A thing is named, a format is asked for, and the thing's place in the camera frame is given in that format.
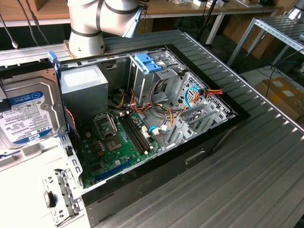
screw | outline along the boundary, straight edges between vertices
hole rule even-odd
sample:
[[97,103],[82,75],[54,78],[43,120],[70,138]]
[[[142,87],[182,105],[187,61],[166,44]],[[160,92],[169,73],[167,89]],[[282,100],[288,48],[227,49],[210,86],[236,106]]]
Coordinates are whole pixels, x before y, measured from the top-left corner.
[[48,108],[48,105],[47,104],[43,104],[42,106],[41,106],[41,109],[47,109]]

white label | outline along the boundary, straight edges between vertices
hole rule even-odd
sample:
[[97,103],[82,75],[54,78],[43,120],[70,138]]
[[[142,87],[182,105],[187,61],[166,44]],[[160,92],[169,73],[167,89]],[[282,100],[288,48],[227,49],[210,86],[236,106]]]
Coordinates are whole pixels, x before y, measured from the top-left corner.
[[116,160],[116,161],[115,161],[115,164],[116,164],[116,165],[120,165],[121,163],[120,163],[119,160]]
[[44,101],[40,91],[9,98],[11,110],[0,113],[0,127],[12,143],[24,144],[52,131],[50,115],[41,109]]
[[85,83],[98,81],[99,77],[93,69],[67,74],[64,77],[68,87],[78,86]]
[[273,84],[275,84],[277,87],[284,86],[280,81],[273,81]]
[[286,96],[294,96],[294,94],[289,90],[284,90],[283,93],[285,93]]

table leg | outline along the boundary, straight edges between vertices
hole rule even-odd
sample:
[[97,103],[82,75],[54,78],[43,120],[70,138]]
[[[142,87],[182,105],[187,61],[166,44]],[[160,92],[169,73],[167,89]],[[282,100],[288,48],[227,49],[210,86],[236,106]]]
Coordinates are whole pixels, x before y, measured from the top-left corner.
[[280,60],[280,58],[283,56],[283,54],[287,51],[287,49],[289,48],[288,45],[285,46],[285,48],[283,48],[283,50],[280,52],[280,54],[275,58],[275,60],[272,62],[271,65],[275,65],[278,63],[278,61]]
[[[270,14],[270,17],[274,17],[276,14],[278,13],[278,9],[276,9],[275,11],[273,11],[271,14]],[[250,46],[250,48],[248,49],[248,53],[250,54],[256,47],[257,45],[261,42],[261,40],[264,38],[264,34],[266,32],[264,30],[261,30],[259,32],[259,34],[257,35],[255,41],[253,41],[252,45]]]
[[241,38],[241,40],[239,41],[236,49],[234,50],[234,52],[232,53],[229,61],[227,62],[227,66],[230,67],[232,66],[234,60],[236,59],[236,57],[238,56],[239,52],[241,51],[241,48],[243,47],[243,44],[245,43],[246,39],[248,38],[248,36],[250,35],[252,28],[255,25],[255,21],[256,19],[253,18],[252,21],[250,22],[250,25],[248,26],[248,28],[246,29],[243,37]]
[[217,18],[216,18],[216,20],[215,20],[215,22],[214,22],[214,25],[213,25],[213,27],[212,27],[212,30],[211,30],[211,32],[210,32],[210,34],[209,34],[209,36],[208,36],[207,41],[206,41],[206,44],[212,44],[212,41],[213,41],[215,35],[216,35],[217,32],[218,32],[218,29],[219,29],[219,27],[220,27],[220,25],[221,25],[221,23],[222,23],[222,21],[223,21],[224,16],[225,16],[224,13],[221,13],[221,14],[219,14],[219,15],[217,16]]

blue drive bracket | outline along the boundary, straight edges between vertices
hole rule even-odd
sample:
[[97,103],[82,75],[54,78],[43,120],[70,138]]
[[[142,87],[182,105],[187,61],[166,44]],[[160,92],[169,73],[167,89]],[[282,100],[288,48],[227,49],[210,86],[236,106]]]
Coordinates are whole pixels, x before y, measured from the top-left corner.
[[148,73],[156,72],[162,70],[162,67],[157,65],[153,58],[148,56],[148,54],[137,54],[135,55],[135,60],[144,68]]

chip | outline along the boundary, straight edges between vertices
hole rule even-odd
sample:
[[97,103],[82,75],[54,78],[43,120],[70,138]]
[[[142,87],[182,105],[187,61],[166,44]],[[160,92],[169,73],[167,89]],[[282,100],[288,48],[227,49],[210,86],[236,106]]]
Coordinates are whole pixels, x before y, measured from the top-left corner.
[[117,135],[107,138],[104,140],[104,143],[106,144],[109,151],[114,151],[123,146]]
[[93,166],[92,166],[92,169],[93,169],[94,171],[99,170],[100,168],[101,168],[101,165],[100,165],[100,164],[97,164],[97,165],[93,165]]

